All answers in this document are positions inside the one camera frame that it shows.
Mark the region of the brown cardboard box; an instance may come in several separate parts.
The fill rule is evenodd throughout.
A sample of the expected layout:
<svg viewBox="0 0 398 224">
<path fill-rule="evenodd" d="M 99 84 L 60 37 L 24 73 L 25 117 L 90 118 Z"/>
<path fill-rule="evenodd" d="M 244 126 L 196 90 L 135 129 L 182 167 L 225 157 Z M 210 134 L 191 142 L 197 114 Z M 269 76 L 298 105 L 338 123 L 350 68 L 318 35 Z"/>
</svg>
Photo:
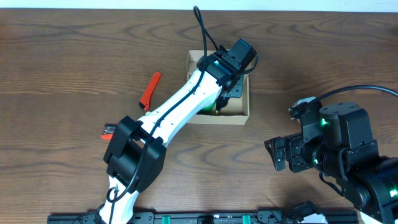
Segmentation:
<svg viewBox="0 0 398 224">
<path fill-rule="evenodd" d="M 197 62 L 203 56 L 203 50 L 189 50 L 186 60 L 187 80 L 197 69 Z M 240 98 L 230 98 L 228 104 L 215 113 L 215 106 L 207 114 L 196 114 L 188 123 L 190 124 L 220 124 L 220 125 L 245 125 L 249 118 L 249 77 L 244 75 L 243 81 L 239 81 L 238 93 Z"/>
</svg>

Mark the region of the green tape roll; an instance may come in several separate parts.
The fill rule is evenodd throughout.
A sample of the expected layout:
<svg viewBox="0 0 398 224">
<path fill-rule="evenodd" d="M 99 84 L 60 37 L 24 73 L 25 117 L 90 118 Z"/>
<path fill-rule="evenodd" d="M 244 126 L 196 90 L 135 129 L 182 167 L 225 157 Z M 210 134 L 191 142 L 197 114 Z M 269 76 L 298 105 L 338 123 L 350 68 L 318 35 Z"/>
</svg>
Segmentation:
<svg viewBox="0 0 398 224">
<path fill-rule="evenodd" d="M 216 101 L 214 101 L 214 102 L 212 102 L 210 105 L 208 105 L 208 106 L 202 108 L 202 109 L 198 112 L 198 114 L 205 114 L 205 113 L 211 112 L 212 109 L 215 107 L 215 105 L 216 105 Z"/>
</svg>

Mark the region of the red utility knife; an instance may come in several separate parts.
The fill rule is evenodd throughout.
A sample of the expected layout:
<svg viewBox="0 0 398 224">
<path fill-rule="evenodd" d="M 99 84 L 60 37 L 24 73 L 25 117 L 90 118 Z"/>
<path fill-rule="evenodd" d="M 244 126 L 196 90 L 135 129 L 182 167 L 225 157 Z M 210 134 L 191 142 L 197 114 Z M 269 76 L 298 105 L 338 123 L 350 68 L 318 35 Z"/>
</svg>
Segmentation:
<svg viewBox="0 0 398 224">
<path fill-rule="evenodd" d="M 160 72 L 155 72 L 148 83 L 141 99 L 139 100 L 139 106 L 143 110 L 149 110 L 150 109 L 150 104 L 152 100 L 152 95 L 156 89 L 157 84 L 160 81 L 162 74 Z"/>
</svg>

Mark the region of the red black stapler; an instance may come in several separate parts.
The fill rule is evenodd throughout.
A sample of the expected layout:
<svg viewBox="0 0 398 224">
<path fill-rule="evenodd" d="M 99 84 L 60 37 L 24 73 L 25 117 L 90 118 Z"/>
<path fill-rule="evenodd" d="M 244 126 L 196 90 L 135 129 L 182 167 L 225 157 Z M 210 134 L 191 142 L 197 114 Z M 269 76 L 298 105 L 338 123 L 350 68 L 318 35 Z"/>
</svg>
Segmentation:
<svg viewBox="0 0 398 224">
<path fill-rule="evenodd" d="M 111 140 L 114 130 L 116 129 L 116 125 L 115 124 L 105 124 L 104 125 L 104 131 L 101 135 L 101 138 L 103 140 Z"/>
</svg>

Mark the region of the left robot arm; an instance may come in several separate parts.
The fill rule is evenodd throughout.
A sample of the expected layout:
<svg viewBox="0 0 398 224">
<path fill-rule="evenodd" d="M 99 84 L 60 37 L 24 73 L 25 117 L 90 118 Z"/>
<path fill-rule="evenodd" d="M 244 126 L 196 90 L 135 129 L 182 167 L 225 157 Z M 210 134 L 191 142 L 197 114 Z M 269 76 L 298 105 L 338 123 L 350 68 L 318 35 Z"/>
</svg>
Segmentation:
<svg viewBox="0 0 398 224">
<path fill-rule="evenodd" d="M 186 84 L 157 109 L 137 121 L 129 116 L 120 120 L 103 157 L 109 190 L 95 223 L 128 223 L 137 196 L 160 174 L 173 137 L 200 110 L 233 89 L 257 61 L 254 47 L 238 39 L 230 49 L 204 54 Z"/>
</svg>

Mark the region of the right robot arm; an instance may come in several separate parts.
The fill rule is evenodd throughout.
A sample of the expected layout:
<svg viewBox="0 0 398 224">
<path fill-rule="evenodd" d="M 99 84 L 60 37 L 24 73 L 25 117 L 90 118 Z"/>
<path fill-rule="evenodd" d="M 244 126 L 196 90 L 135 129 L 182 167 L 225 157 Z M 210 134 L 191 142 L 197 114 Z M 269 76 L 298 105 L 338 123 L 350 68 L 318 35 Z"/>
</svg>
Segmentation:
<svg viewBox="0 0 398 224">
<path fill-rule="evenodd" d="M 291 108 L 301 132 L 266 140 L 277 171 L 314 168 L 355 209 L 380 223 L 397 223 L 397 158 L 381 156 L 365 109 L 356 103 Z"/>
</svg>

